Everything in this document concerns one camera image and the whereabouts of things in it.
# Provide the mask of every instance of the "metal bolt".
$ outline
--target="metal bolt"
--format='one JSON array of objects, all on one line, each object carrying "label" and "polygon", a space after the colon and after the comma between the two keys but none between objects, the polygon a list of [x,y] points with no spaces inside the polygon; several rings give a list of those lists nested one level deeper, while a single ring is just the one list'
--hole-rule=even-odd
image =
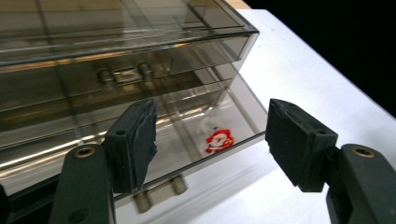
[{"label": "metal bolt", "polygon": [[82,147],[76,151],[75,156],[77,158],[89,157],[95,152],[95,148],[93,147]]},{"label": "metal bolt", "polygon": [[374,152],[368,148],[354,147],[352,151],[358,156],[365,158],[372,158],[375,156]]},{"label": "metal bolt", "polygon": [[140,213],[145,213],[151,208],[151,202],[146,192],[138,193],[134,196],[134,204]]},{"label": "metal bolt", "polygon": [[176,195],[180,195],[186,192],[187,185],[184,182],[184,179],[181,175],[173,178],[171,182],[172,182],[172,188]]}]

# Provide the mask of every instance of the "white tabletop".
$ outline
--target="white tabletop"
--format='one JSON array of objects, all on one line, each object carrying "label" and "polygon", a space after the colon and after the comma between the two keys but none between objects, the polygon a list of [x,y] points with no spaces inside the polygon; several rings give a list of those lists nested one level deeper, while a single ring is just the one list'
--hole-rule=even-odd
[{"label": "white tabletop", "polygon": [[[261,32],[241,74],[262,104],[292,102],[339,134],[337,146],[376,149],[396,167],[396,122],[267,10],[238,10]],[[143,215],[132,203],[118,223],[330,223],[325,195],[301,193],[266,142],[186,177],[189,189]]]}]

